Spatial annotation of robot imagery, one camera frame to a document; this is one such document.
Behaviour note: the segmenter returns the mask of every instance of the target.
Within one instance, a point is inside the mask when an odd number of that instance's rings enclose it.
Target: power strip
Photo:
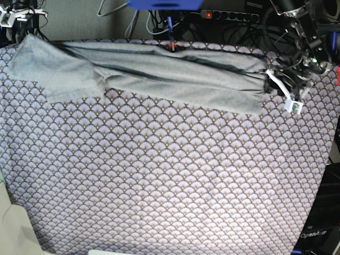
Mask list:
[[[260,15],[246,12],[202,10],[202,19],[260,23]]]

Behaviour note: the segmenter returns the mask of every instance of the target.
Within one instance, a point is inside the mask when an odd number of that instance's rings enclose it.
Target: gray towel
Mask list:
[[[9,64],[11,79],[38,81],[50,103],[103,97],[115,88],[223,111],[259,114],[266,62],[206,50],[171,53],[109,42],[47,43],[28,35]]]

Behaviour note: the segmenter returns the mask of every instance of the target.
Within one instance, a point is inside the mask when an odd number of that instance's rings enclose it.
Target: blue box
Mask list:
[[[198,10],[203,0],[130,0],[136,10]]]

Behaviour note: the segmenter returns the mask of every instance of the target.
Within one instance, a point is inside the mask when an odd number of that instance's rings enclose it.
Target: patterned tablecloth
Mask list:
[[[293,249],[340,113],[335,70],[314,80],[300,116],[286,112],[275,95],[265,96],[261,116],[247,116],[114,89],[104,99],[49,104],[39,84],[8,79],[15,51],[0,50],[0,167],[44,250],[271,255]]]

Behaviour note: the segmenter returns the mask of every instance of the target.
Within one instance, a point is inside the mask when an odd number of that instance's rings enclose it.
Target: cable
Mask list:
[[[134,16],[129,24],[129,26],[127,27],[126,31],[125,31],[125,38],[130,39],[130,37],[132,36],[133,30],[135,28],[135,25],[137,23],[137,19],[139,16],[139,11],[135,11],[134,12]]]
[[[153,33],[153,32],[151,32],[150,29],[149,29],[150,18],[151,18],[151,14],[149,13],[148,20],[147,20],[147,23],[146,23],[146,28],[147,28],[147,31],[148,31],[150,34],[152,34],[153,36],[157,36],[157,35],[161,35],[161,34],[166,33],[166,32],[169,31],[169,29],[167,28],[167,29],[164,29],[162,32],[158,32],[158,33]],[[180,24],[180,23],[178,22],[178,23],[174,24],[173,27],[175,28],[175,27],[177,27],[179,24]]]
[[[105,0],[101,0],[101,3],[100,3],[100,6],[99,6],[99,9],[98,9],[98,12],[97,12],[97,17],[105,17],[105,16],[109,16],[117,11],[120,11],[126,7],[128,7],[129,3],[125,3],[125,4],[122,4],[121,6],[117,7],[116,9],[113,9],[112,11],[109,11],[105,14],[101,14],[101,9],[103,8],[103,5],[104,5],[104,2]]]

